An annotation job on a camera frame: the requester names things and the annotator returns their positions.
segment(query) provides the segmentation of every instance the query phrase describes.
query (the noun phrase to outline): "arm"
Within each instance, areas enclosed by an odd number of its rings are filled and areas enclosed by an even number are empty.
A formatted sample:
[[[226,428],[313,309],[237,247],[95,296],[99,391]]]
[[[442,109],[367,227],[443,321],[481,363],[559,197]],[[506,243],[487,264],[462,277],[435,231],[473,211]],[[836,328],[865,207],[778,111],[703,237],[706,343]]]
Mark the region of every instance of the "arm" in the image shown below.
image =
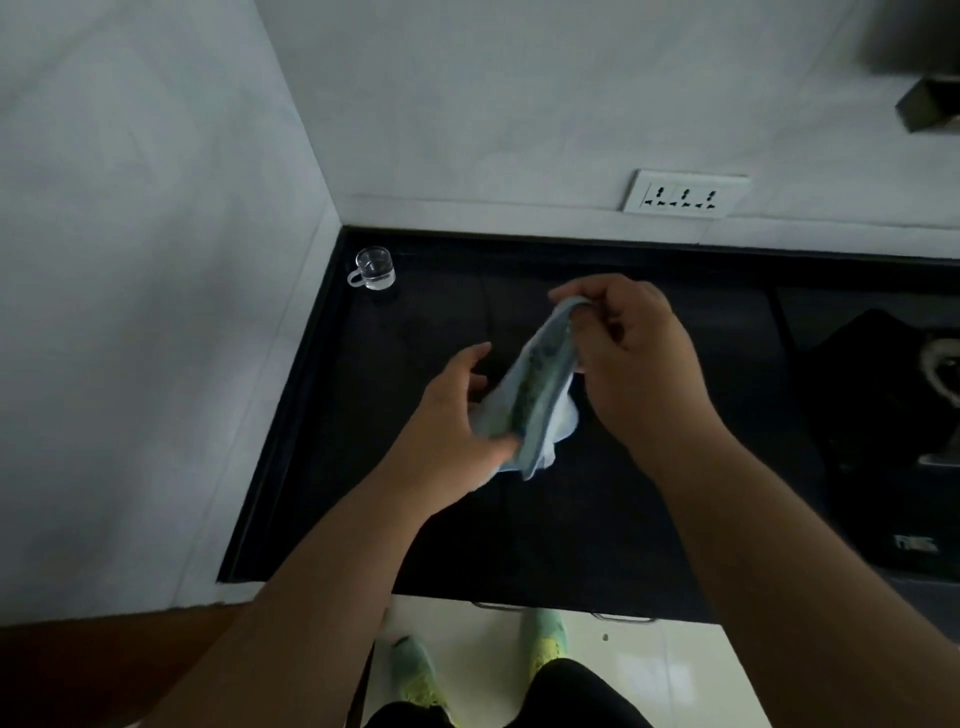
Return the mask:
[[[244,614],[167,695],[148,728],[339,728],[424,522],[483,483],[516,449],[470,432],[463,350],[434,379],[390,452],[297,546]]]
[[[662,293],[623,276],[573,335],[599,418],[657,483],[704,593],[777,728],[956,725],[960,654],[730,434]]]

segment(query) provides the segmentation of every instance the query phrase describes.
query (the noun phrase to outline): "small glass cup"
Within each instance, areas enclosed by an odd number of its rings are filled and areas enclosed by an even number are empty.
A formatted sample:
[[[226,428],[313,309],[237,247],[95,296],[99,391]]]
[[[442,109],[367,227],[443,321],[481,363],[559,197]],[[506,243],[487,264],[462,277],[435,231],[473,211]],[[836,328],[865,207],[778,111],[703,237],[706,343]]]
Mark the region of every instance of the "small glass cup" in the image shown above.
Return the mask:
[[[356,263],[356,270],[347,276],[347,283],[354,288],[363,285],[371,291],[382,291],[390,288],[396,280],[394,262],[386,248],[377,245],[364,248],[357,254]]]

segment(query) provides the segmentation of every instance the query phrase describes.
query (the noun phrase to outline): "socket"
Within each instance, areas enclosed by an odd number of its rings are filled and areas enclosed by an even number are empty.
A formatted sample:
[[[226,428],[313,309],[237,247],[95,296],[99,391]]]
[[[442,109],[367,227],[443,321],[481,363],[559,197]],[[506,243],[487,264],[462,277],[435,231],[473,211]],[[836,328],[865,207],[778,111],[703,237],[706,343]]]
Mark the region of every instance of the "socket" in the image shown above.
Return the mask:
[[[638,169],[623,211],[674,217],[727,217],[750,191],[750,178]]]

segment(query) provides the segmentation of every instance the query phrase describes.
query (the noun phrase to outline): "hand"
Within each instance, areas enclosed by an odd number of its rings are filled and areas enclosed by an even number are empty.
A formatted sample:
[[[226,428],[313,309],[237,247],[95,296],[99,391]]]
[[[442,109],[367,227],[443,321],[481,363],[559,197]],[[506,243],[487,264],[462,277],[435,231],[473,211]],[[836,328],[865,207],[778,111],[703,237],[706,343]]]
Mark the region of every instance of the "hand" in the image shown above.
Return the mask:
[[[377,466],[385,482],[405,489],[406,497],[428,509],[427,516],[479,488],[519,446],[514,435],[485,440],[470,429],[467,393],[487,386],[487,378],[472,369],[490,349],[489,342],[476,344],[450,359]]]
[[[577,295],[594,301],[570,316],[587,396],[641,468],[655,470],[659,455],[676,452],[676,438],[725,429],[693,343],[656,286],[606,274],[549,293],[554,303]]]

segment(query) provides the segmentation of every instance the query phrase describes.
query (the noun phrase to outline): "wooden surface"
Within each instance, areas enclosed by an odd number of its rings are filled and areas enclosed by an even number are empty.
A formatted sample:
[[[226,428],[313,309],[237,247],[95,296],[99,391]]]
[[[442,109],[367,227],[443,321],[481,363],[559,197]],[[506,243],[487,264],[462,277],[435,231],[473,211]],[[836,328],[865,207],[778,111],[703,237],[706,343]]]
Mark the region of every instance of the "wooden surface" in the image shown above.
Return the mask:
[[[0,723],[126,726],[142,718],[242,606],[0,629]]]

